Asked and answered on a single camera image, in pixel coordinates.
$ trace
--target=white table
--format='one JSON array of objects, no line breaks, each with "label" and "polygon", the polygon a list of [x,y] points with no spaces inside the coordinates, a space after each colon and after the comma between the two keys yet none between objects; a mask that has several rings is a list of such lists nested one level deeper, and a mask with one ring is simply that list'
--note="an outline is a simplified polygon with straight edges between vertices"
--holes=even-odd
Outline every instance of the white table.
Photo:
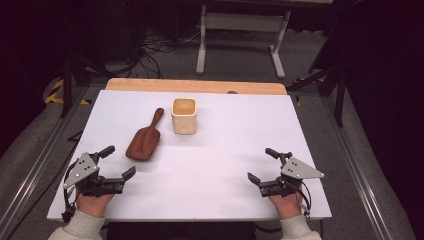
[{"label": "white table", "polygon": [[[171,104],[177,97],[195,98],[198,130],[176,135]],[[129,160],[125,151],[135,132],[148,126],[156,108],[165,113],[157,125],[159,146],[149,162]],[[263,181],[279,176],[279,160],[265,148],[292,152],[314,167],[292,101],[284,95],[103,90],[87,122],[73,161],[83,152],[109,145],[116,151],[99,161],[100,175],[120,177],[136,166],[137,173],[109,204],[112,221],[261,221],[277,219],[273,205],[247,178]],[[331,217],[320,180],[305,180],[312,196],[312,219]],[[63,192],[48,213],[61,219]]]}]

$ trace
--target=robotic hand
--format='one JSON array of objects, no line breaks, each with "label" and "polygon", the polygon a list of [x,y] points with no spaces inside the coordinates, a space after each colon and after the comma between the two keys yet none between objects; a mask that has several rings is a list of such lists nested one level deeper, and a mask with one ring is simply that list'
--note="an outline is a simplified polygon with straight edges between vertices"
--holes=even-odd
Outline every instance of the robotic hand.
[{"label": "robotic hand", "polygon": [[280,158],[280,176],[274,181],[261,182],[255,175],[247,173],[249,180],[259,187],[262,197],[273,195],[285,197],[290,194],[299,193],[306,202],[306,207],[302,206],[305,210],[305,215],[309,215],[311,206],[306,196],[300,190],[300,186],[302,185],[303,179],[322,178],[324,174],[293,157],[291,152],[278,153],[271,148],[266,148],[265,153],[275,159]]},{"label": "robotic hand", "polygon": [[62,218],[65,223],[70,221],[75,212],[75,202],[70,204],[68,200],[74,188],[71,189],[70,193],[68,193],[67,189],[75,186],[79,194],[94,197],[106,194],[121,194],[125,182],[135,175],[136,170],[135,166],[133,166],[122,173],[122,178],[107,179],[99,176],[100,168],[97,167],[99,159],[109,156],[114,151],[115,147],[109,146],[93,154],[83,153],[77,161],[69,166],[65,174],[65,183],[63,184],[65,212],[62,213]]}]

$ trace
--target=sleeve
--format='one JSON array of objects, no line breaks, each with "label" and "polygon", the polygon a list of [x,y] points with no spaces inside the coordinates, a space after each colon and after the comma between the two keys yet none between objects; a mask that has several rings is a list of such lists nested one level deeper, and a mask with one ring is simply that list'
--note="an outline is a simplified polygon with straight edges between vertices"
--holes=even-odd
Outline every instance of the sleeve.
[{"label": "sleeve", "polygon": [[281,240],[321,240],[321,236],[312,231],[303,215],[280,220],[283,238]]},{"label": "sleeve", "polygon": [[104,222],[104,218],[96,218],[76,210],[69,224],[56,229],[49,240],[101,240],[100,230]]}]

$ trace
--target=black cable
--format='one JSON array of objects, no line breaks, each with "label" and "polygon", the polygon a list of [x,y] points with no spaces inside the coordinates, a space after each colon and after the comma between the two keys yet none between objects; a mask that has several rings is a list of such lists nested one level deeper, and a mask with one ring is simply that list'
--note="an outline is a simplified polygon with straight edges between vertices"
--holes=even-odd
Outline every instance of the black cable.
[{"label": "black cable", "polygon": [[319,220],[319,229],[320,229],[319,235],[321,236],[321,239],[324,239],[324,220],[323,219]]},{"label": "black cable", "polygon": [[75,206],[75,203],[78,200],[79,195],[81,194],[81,192],[78,192],[77,195],[75,196],[75,200],[72,202],[72,205]]},{"label": "black cable", "polygon": [[305,200],[306,202],[306,208],[308,210],[311,210],[311,205],[309,203],[309,200],[306,198],[305,194],[303,194],[302,190],[300,190],[299,188],[297,188],[296,186],[294,186],[293,184],[286,182],[287,186],[289,186],[293,191],[297,192],[300,194],[300,196],[302,196],[303,200]]},{"label": "black cable", "polygon": [[74,31],[72,31],[73,28],[71,27],[71,24],[69,24],[68,18],[66,17],[66,14],[63,11],[62,5],[59,3],[59,0],[56,0],[56,4],[57,4],[58,8],[60,9],[60,15],[63,17],[63,20],[65,21],[65,24],[67,26],[67,30],[71,33],[71,36],[74,39],[74,43],[76,44],[79,52],[80,53],[83,53],[82,47],[80,45],[80,41],[78,41],[78,38],[76,37],[76,34],[74,33]]},{"label": "black cable", "polygon": [[[109,71],[109,70],[107,70],[107,71],[112,73],[112,74],[115,74],[115,75],[116,74],[122,74],[122,73],[125,73],[127,71],[131,71],[132,69],[134,69],[135,66],[137,66],[138,59],[140,59],[140,57],[141,57],[140,55],[137,56],[137,58],[132,60],[131,64],[126,66],[126,67],[123,67],[121,69],[114,70],[114,71]],[[93,77],[103,77],[104,76],[104,74],[99,74],[97,72],[93,72],[93,71],[90,71],[90,70],[86,70],[86,71],[88,72],[88,74],[90,74],[90,76],[93,76]]]},{"label": "black cable", "polygon": [[147,78],[150,78],[149,71],[147,70],[146,66],[144,66],[144,64],[141,62],[141,60],[140,60],[140,65],[141,67],[143,67],[144,71],[146,71]]},{"label": "black cable", "polygon": [[147,77],[149,78],[149,73],[148,73],[148,70],[149,71],[151,71],[151,72],[154,72],[154,73],[156,73],[158,76],[157,76],[157,79],[163,79],[163,76],[162,76],[162,74],[160,73],[160,68],[159,68],[159,64],[156,62],[156,60],[153,58],[153,57],[151,57],[151,56],[149,56],[149,54],[146,54],[146,59],[150,62],[150,59],[155,63],[155,65],[156,65],[156,68],[157,68],[157,71],[155,71],[155,70],[153,70],[153,69],[151,69],[151,68],[149,68],[149,67],[147,67],[146,65],[144,65],[143,64],[143,62],[140,60],[139,62],[140,62],[140,64],[141,64],[141,66],[144,68],[144,70],[146,71],[146,73],[147,73]]},{"label": "black cable", "polygon": [[[77,133],[70,138],[68,138],[68,141],[73,141],[72,138],[79,135],[80,133]],[[20,220],[15,224],[12,231],[7,235],[6,240],[9,240],[13,234],[18,230],[18,228],[21,226],[22,222],[28,217],[28,215],[31,213],[31,211],[35,208],[35,206],[38,204],[38,202],[41,200],[41,198],[44,197],[46,192],[50,189],[50,187],[53,185],[53,183],[56,181],[56,179],[59,177],[60,173],[62,172],[63,168],[66,166],[66,163],[69,161],[69,159],[72,157],[73,152],[75,151],[76,147],[78,145],[78,141],[75,142],[74,146],[72,147],[71,151],[69,152],[68,156],[66,157],[66,161],[62,163],[62,165],[59,168],[59,171],[56,173],[56,175],[53,177],[53,179],[50,181],[50,183],[47,185],[47,187],[43,190],[43,192],[38,196],[38,198],[35,200],[35,202],[29,207],[27,212],[20,218]]]},{"label": "black cable", "polygon": [[187,44],[187,43],[189,43],[189,42],[197,42],[197,43],[200,43],[199,41],[194,41],[194,40],[193,40],[193,39],[195,39],[195,38],[196,38],[196,36],[197,36],[197,35],[199,35],[199,34],[200,34],[200,31],[195,32],[193,36],[188,37],[188,40],[185,40],[184,42],[182,42],[182,40],[183,40],[185,37],[181,37],[181,38],[180,38],[180,40],[178,41],[178,46],[185,45],[185,44]]},{"label": "black cable", "polygon": [[129,78],[129,77],[130,77],[130,75],[131,75],[131,76],[133,76],[133,74],[132,74],[132,69],[130,69],[130,70],[128,71],[128,74],[127,74],[127,76],[126,76],[125,78]]},{"label": "black cable", "polygon": [[308,192],[308,197],[309,197],[309,208],[312,208],[312,198],[311,198],[311,192],[309,191],[308,186],[306,186],[306,184],[304,182],[302,182],[303,186],[305,186],[306,191]]},{"label": "black cable", "polygon": [[[162,48],[163,45],[170,45],[170,46],[168,46],[165,50],[162,50],[161,48]],[[170,53],[170,52],[175,50],[175,46],[174,46],[173,43],[166,43],[166,42],[160,43],[160,45],[157,45],[155,48],[152,48],[152,47],[149,47],[149,46],[145,46],[145,48],[152,50],[152,52],[150,52],[149,54],[156,54],[158,52],[160,52],[160,53]]]},{"label": "black cable", "polygon": [[141,13],[142,8],[140,8],[141,6],[139,6],[138,1],[135,0],[123,0],[121,1],[121,5],[125,12],[129,35],[132,38],[134,46],[138,48],[142,42],[139,30],[142,30],[143,27],[140,26],[140,23],[143,25],[145,23],[144,14]]},{"label": "black cable", "polygon": [[[77,162],[78,162],[78,160],[73,162],[71,165],[69,165],[68,169],[65,172],[65,176],[63,178],[64,181],[66,181],[66,179],[68,179],[69,173],[75,167],[75,164]],[[68,221],[70,220],[70,217],[72,216],[72,215],[67,216],[66,214],[69,214],[69,212],[73,214],[73,212],[75,211],[75,205],[73,203],[71,203],[71,204],[69,203],[69,200],[68,200],[69,196],[68,195],[69,195],[68,190],[63,189],[63,199],[65,200],[65,212],[62,214],[62,218],[63,218],[63,221],[65,223],[68,223]]]},{"label": "black cable", "polygon": [[85,58],[83,58],[79,55],[73,54],[72,58],[75,58],[80,63],[82,63],[84,66],[92,68],[94,71],[101,74],[101,76],[105,76],[105,77],[108,77],[108,78],[116,78],[117,77],[114,73],[106,70],[106,68],[102,68],[100,66],[97,66],[96,64],[92,63],[90,60],[85,59]]},{"label": "black cable", "polygon": [[281,231],[281,227],[279,228],[273,228],[273,229],[267,229],[267,228],[263,228],[261,226],[259,226],[258,224],[255,223],[255,227],[261,231],[261,232],[266,232],[266,233],[277,233],[279,231]]}]

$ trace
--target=metal stand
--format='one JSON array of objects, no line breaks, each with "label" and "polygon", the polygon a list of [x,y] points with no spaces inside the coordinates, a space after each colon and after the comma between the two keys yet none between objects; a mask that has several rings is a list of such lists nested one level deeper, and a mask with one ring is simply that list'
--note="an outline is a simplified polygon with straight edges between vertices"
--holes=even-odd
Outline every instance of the metal stand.
[{"label": "metal stand", "polygon": [[91,79],[86,71],[86,67],[90,67],[101,75],[108,78],[116,78],[117,76],[104,67],[97,66],[96,64],[84,59],[80,56],[73,55],[67,57],[63,64],[63,109],[60,118],[64,118],[72,107],[72,77],[79,86],[88,86]]},{"label": "metal stand", "polygon": [[291,86],[286,87],[286,90],[296,91],[314,81],[317,81],[318,79],[322,77],[325,77],[325,80],[318,89],[318,93],[320,94],[320,96],[323,96],[323,97],[330,96],[331,92],[334,90],[336,85],[338,85],[334,117],[336,118],[336,121],[339,127],[343,127],[342,112],[343,112],[343,100],[344,100],[346,80],[345,80],[343,71],[341,70],[341,66],[329,67],[327,69],[321,70],[298,83],[295,83]]},{"label": "metal stand", "polygon": [[196,74],[202,75],[205,69],[206,58],[206,29],[227,29],[244,31],[276,32],[277,38],[270,45],[270,53],[274,62],[275,70],[279,78],[284,78],[284,70],[278,54],[281,42],[286,32],[290,18],[290,11],[284,16],[257,16],[244,14],[207,13],[206,6],[202,6],[200,17],[200,46],[197,57]]}]

